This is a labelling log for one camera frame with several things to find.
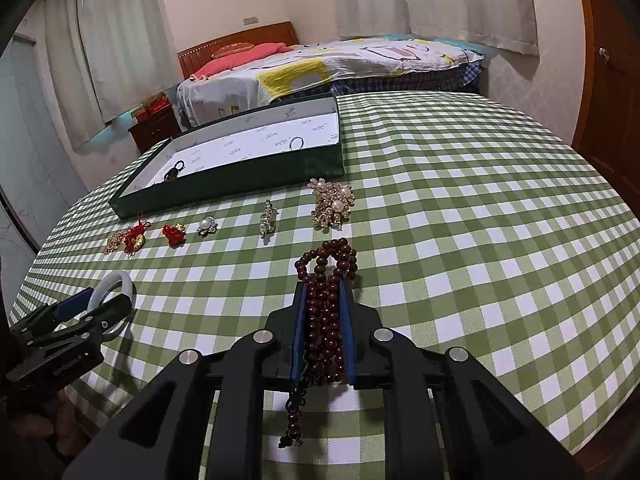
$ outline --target wooden bedside table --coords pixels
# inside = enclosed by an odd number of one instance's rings
[[[142,155],[157,142],[181,133],[181,129],[174,108],[168,106],[149,116],[145,122],[134,124],[129,128],[129,133]]]

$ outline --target green box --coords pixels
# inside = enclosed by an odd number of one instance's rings
[[[178,175],[173,180],[159,184],[148,184],[158,178],[171,157],[177,152],[199,146],[209,140],[220,139],[240,132],[268,127],[271,130],[279,124],[292,130],[298,123],[287,121],[305,120],[315,116],[329,116],[335,113],[337,118],[337,135],[331,139],[334,144],[326,144],[290,151],[293,137],[286,146],[286,138],[280,141],[287,151],[271,155],[257,156],[238,160],[222,166],[205,168],[195,173]],[[342,158],[342,138],[340,119],[335,98],[314,96],[293,100],[277,105],[254,108],[235,114],[212,123],[204,124],[187,133],[166,140],[153,156],[149,157],[118,188],[109,200],[111,208],[121,219],[134,218],[139,212],[143,215],[178,208],[194,202],[206,202],[235,193],[258,191],[289,184],[303,184],[311,178],[335,178],[344,175]],[[313,133],[305,131],[313,140]]]

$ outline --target wooden headboard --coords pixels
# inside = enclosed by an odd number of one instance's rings
[[[231,43],[285,43],[286,45],[294,45],[298,44],[298,36],[291,22],[283,22],[249,28],[216,40],[207,41],[207,43],[192,46],[187,50],[178,52],[178,61],[180,61],[184,78],[187,79],[191,74],[197,72],[211,61],[211,55],[219,48]]]

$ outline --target brown wooden door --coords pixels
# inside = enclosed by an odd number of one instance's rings
[[[640,218],[640,39],[611,0],[582,4],[585,92],[573,147]]]

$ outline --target green and white tablecloth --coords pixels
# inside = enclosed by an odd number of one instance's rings
[[[100,427],[178,350],[221,351],[262,327],[291,303],[300,254],[345,236],[358,251],[356,297],[385,326],[424,348],[467,348],[577,450],[640,378],[638,220],[571,148],[487,99],[395,92],[338,104],[356,195],[341,231],[313,228],[314,197],[300,184],[148,218],[139,253],[105,256],[107,236],[127,225],[108,199],[145,155],[60,221],[12,319],[110,270],[130,273],[132,325],[68,388]],[[258,236],[265,199],[278,209],[268,243]],[[203,240],[195,231],[207,214],[220,230]],[[161,229],[176,222],[190,234],[173,250]],[[286,395],[265,394],[264,477],[382,478],[382,396],[340,386],[309,397],[305,445],[278,450]]]

